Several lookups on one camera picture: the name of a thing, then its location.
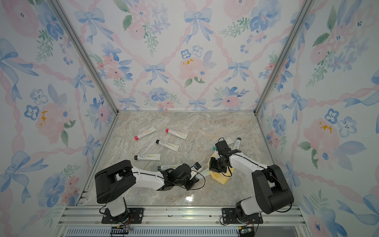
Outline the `yellow cleaning cloth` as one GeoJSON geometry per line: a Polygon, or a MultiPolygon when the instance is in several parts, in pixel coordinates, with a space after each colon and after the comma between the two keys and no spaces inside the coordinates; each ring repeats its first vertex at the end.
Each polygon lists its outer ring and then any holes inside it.
{"type": "Polygon", "coordinates": [[[231,176],[233,175],[235,169],[234,168],[231,168],[230,171],[228,171],[226,173],[226,175],[222,174],[222,173],[216,173],[214,171],[211,171],[210,169],[210,165],[209,165],[209,174],[210,176],[217,182],[219,182],[220,184],[222,185],[225,185],[229,179],[231,178],[231,176]]]}

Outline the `dark green cap toothpaste tube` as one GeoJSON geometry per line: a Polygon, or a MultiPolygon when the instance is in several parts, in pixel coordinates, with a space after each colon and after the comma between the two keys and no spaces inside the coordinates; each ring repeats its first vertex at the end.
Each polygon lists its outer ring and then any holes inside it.
{"type": "Polygon", "coordinates": [[[158,166],[158,171],[170,171],[170,170],[175,170],[181,165],[167,165],[167,166],[158,166]]]}

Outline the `teal cap toothpaste tube back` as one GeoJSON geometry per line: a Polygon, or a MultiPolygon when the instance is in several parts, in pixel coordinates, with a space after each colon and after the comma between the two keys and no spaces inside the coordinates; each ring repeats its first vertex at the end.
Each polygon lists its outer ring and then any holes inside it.
{"type": "Polygon", "coordinates": [[[209,170],[209,168],[206,168],[206,169],[203,170],[200,174],[197,174],[197,175],[196,175],[196,178],[201,179],[201,178],[205,178],[205,177],[207,177],[207,176],[209,176],[209,175],[210,175],[210,170],[209,170]]]}

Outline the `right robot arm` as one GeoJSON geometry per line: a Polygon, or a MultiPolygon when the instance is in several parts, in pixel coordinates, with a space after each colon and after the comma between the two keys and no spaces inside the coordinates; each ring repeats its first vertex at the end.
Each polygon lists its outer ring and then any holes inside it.
{"type": "Polygon", "coordinates": [[[277,165],[264,165],[248,158],[239,150],[212,156],[209,160],[209,170],[214,173],[231,176],[230,170],[243,172],[253,182],[254,193],[251,197],[236,203],[235,212],[242,223],[254,221],[254,215],[280,212],[282,208],[292,208],[294,196],[277,165]]]}

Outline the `toothpaste tube near left arm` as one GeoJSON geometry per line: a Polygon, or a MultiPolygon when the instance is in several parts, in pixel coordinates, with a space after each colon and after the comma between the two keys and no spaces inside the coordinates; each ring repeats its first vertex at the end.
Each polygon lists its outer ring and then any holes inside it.
{"type": "Polygon", "coordinates": [[[145,154],[134,156],[136,161],[160,161],[160,154],[145,154]]]}

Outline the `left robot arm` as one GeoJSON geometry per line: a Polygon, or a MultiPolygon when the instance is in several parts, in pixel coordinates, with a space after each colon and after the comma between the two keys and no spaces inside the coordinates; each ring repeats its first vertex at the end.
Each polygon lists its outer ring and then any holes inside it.
{"type": "Polygon", "coordinates": [[[126,220],[127,205],[122,195],[132,187],[149,188],[155,191],[169,191],[174,187],[191,190],[199,181],[195,174],[201,169],[199,163],[193,166],[182,164],[175,169],[157,172],[133,167],[124,160],[95,174],[97,203],[105,206],[105,218],[115,221],[126,220]]]}

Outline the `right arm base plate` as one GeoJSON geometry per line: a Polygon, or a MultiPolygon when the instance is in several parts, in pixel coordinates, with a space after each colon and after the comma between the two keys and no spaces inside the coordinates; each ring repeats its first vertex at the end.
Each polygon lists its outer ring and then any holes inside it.
{"type": "Polygon", "coordinates": [[[262,224],[263,218],[260,213],[255,213],[247,218],[239,218],[235,208],[222,208],[221,223],[224,225],[230,224],[262,224]]]}

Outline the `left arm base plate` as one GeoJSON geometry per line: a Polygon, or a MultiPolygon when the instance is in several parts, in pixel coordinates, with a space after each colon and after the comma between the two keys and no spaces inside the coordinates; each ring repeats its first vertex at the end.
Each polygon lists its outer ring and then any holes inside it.
{"type": "Polygon", "coordinates": [[[108,208],[103,213],[102,224],[141,224],[144,208],[127,208],[124,213],[119,216],[111,216],[108,208]]]}

